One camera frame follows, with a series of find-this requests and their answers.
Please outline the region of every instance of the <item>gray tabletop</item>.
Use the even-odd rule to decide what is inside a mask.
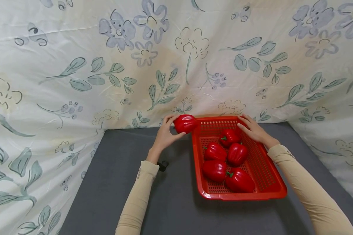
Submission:
[[[263,124],[337,201],[353,224],[353,200],[286,123]],[[114,234],[140,161],[157,128],[106,131],[73,201],[60,235]],[[169,161],[151,191],[142,235],[314,234],[295,193],[269,201],[209,201],[196,188],[191,136],[165,149]]]

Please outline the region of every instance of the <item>blue flower print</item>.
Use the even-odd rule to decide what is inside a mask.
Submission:
[[[327,0],[318,0],[311,9],[308,5],[300,7],[293,15],[296,27],[290,30],[289,36],[297,35],[298,39],[303,39],[308,34],[312,38],[317,36],[318,29],[326,26],[334,17],[333,8],[327,8],[327,5]]]
[[[340,15],[345,15],[346,17],[335,25],[335,29],[340,30],[346,28],[345,38],[353,39],[353,3],[344,3],[337,11]]]
[[[322,30],[319,34],[319,40],[310,41],[306,43],[306,47],[309,49],[306,52],[306,57],[312,57],[315,55],[315,59],[320,59],[325,53],[335,54],[339,48],[334,44],[336,39],[341,36],[340,31],[335,31],[328,35],[327,30]]]
[[[150,40],[154,35],[154,42],[160,43],[162,34],[169,29],[169,20],[166,19],[167,7],[160,5],[156,11],[151,0],[142,0],[141,5],[145,15],[137,15],[133,22],[139,27],[145,27],[143,39]]]
[[[141,42],[136,42],[135,47],[139,50],[139,52],[132,53],[130,55],[132,59],[137,60],[137,66],[144,67],[145,65],[151,66],[152,59],[157,57],[158,52],[152,51],[153,43],[147,41],[145,46]]]
[[[124,20],[123,17],[115,12],[111,13],[110,22],[106,19],[99,21],[99,33],[109,37],[106,42],[107,47],[117,47],[119,52],[129,47],[130,50],[134,49],[134,44],[131,42],[135,37],[136,28],[129,20]]]

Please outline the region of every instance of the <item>white fabric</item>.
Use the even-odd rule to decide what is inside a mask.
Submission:
[[[57,233],[104,130],[170,113],[291,121],[353,195],[350,105],[353,0],[0,1],[0,234]]]

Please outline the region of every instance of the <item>green stem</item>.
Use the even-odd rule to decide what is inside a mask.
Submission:
[[[186,83],[187,83],[187,85],[189,85],[188,79],[187,79],[187,74],[188,74],[188,67],[190,66],[190,62],[191,62],[191,53],[190,53],[190,56],[188,57],[188,62],[187,62],[187,67],[186,67]]]

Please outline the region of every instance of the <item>arm sleeve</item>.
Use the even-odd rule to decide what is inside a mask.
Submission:
[[[154,178],[157,175],[158,165],[148,161],[142,161],[137,173],[137,178],[129,193],[120,215],[116,235],[139,235],[141,225],[148,206],[149,194],[151,192]]]
[[[279,166],[307,210],[317,235],[353,235],[353,226],[335,200],[303,168],[285,146],[269,149],[268,156]]]

